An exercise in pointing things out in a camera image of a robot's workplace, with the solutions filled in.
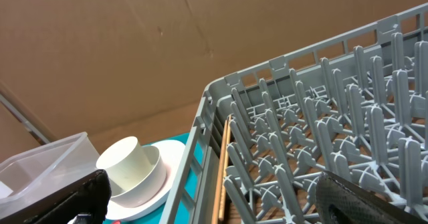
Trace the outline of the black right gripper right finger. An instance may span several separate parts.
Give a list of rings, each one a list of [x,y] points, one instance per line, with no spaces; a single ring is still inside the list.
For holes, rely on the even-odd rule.
[[[330,171],[321,172],[315,194],[323,224],[427,223]]]

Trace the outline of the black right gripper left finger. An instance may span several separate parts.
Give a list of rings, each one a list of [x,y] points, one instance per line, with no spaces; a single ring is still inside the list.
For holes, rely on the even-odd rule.
[[[105,170],[96,170],[68,186],[1,218],[1,223],[102,224],[108,212],[111,187]]]

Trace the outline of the wooden chopstick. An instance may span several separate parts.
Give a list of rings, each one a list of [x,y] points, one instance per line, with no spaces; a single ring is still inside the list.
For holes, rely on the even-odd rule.
[[[228,119],[227,119],[227,130],[226,130],[225,147],[227,147],[229,145],[230,140],[231,140],[230,121],[231,121],[231,115],[229,115]],[[225,158],[224,158],[224,163],[223,163],[223,177],[222,177],[222,180],[224,180],[224,178],[227,175],[227,167],[228,166],[229,166],[229,154],[228,154],[228,151],[225,150]],[[226,204],[226,190],[225,190],[224,184],[222,184],[222,186],[221,186],[221,198],[220,198],[220,204],[219,204],[219,215],[218,215],[218,218],[219,218],[220,222],[224,221],[225,204]]]
[[[227,140],[227,130],[228,130],[228,122],[229,119],[225,120],[225,127],[223,131],[223,137],[221,142],[221,151],[220,151],[220,159],[219,159],[219,167],[217,173],[217,182],[215,187],[215,199],[213,203],[213,212],[211,218],[211,224],[218,223],[218,214],[219,214],[219,206],[220,206],[220,198],[221,198],[221,185],[223,178],[223,166],[225,163],[225,149],[226,149],[226,140]]]

